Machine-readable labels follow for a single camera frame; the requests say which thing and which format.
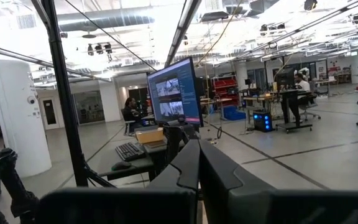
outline red shelving unit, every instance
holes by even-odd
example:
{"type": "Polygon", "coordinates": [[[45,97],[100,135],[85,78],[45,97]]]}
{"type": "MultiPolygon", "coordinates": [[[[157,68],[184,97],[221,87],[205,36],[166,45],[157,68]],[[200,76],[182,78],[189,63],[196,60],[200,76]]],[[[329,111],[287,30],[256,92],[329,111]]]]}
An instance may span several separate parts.
{"type": "Polygon", "coordinates": [[[227,93],[228,89],[237,88],[236,76],[215,78],[213,83],[214,83],[213,91],[215,92],[215,95],[220,96],[221,98],[231,99],[231,101],[223,102],[223,106],[229,106],[229,105],[237,106],[239,104],[238,94],[230,95],[227,93]]]}

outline blue lit computer tower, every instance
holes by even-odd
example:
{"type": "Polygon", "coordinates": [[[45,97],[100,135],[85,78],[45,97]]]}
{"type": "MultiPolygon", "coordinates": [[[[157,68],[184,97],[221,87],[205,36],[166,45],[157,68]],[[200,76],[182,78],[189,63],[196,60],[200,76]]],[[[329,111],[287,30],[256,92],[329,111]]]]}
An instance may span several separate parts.
{"type": "Polygon", "coordinates": [[[273,131],[272,116],[270,113],[254,111],[255,130],[269,132],[273,131]]]}

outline concrete floor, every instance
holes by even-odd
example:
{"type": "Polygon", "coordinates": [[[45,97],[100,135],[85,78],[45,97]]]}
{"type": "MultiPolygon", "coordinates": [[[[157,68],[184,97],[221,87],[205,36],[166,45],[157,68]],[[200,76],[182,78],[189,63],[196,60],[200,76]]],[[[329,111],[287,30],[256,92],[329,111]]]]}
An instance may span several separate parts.
{"type": "MultiPolygon", "coordinates": [[[[353,89],[352,85],[332,86],[331,92],[338,95],[318,100],[319,106],[311,112],[321,115],[321,120],[308,121],[313,123],[313,131],[306,128],[290,134],[278,130],[240,135],[244,120],[223,121],[223,135],[216,147],[278,189],[358,190],[358,94],[353,89]]],[[[215,137],[220,123],[219,116],[212,115],[201,128],[201,136],[215,137]]],[[[80,127],[82,149],[91,168],[97,171],[103,151],[133,141],[124,136],[123,127],[122,122],[80,127]]],[[[53,167],[23,179],[27,190],[38,197],[61,187],[75,186],[65,130],[47,131],[47,138],[53,167]]],[[[112,183],[118,187],[144,187],[148,179],[147,174],[142,174],[112,183]]],[[[10,213],[10,201],[2,188],[1,211],[9,223],[18,223],[10,213]]]]}

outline computer mouse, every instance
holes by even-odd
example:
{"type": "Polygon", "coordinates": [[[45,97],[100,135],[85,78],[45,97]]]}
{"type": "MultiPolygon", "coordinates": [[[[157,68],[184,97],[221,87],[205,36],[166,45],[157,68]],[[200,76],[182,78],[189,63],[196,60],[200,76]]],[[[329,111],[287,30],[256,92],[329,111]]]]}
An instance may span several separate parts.
{"type": "Polygon", "coordinates": [[[130,162],[121,161],[121,162],[114,164],[111,167],[111,170],[123,170],[123,169],[128,169],[131,166],[132,166],[132,164],[130,162]]]}

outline white column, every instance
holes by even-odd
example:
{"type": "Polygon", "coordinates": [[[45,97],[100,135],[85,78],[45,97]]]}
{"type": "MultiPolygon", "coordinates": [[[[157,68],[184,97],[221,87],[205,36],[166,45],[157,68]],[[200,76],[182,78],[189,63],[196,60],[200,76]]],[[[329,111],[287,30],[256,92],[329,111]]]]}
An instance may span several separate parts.
{"type": "Polygon", "coordinates": [[[351,52],[357,52],[357,55],[351,56],[351,62],[352,62],[352,83],[358,83],[358,77],[354,76],[358,74],[358,49],[357,50],[351,50],[351,52]]]}
{"type": "Polygon", "coordinates": [[[245,62],[235,63],[234,69],[236,70],[238,89],[239,90],[248,89],[248,85],[246,85],[246,81],[245,81],[248,78],[246,63],[245,62]]]}
{"type": "Polygon", "coordinates": [[[118,94],[114,79],[111,83],[99,81],[100,95],[102,97],[104,120],[106,122],[121,120],[118,94]]]}
{"type": "Polygon", "coordinates": [[[20,177],[51,168],[37,92],[26,62],[0,60],[0,126],[5,146],[18,155],[20,177]]]}

